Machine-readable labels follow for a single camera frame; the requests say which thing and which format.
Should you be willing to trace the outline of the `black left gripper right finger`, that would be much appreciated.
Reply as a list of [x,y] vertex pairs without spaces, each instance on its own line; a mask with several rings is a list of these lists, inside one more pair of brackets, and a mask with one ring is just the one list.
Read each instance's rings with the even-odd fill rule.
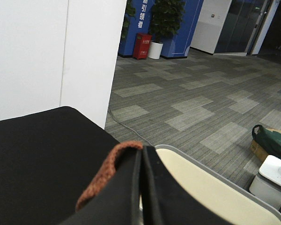
[[145,225],[230,225],[188,194],[167,170],[154,147],[144,147],[141,197]]

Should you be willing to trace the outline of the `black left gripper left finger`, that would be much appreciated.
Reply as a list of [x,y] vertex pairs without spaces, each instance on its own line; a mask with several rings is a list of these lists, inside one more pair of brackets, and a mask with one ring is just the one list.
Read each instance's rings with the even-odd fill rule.
[[107,185],[62,225],[138,225],[141,151],[128,149]]

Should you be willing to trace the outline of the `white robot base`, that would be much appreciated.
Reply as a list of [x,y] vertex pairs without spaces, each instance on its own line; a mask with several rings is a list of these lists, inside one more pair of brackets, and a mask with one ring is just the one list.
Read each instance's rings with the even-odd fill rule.
[[254,177],[249,191],[277,210],[281,207],[281,159],[269,155]]

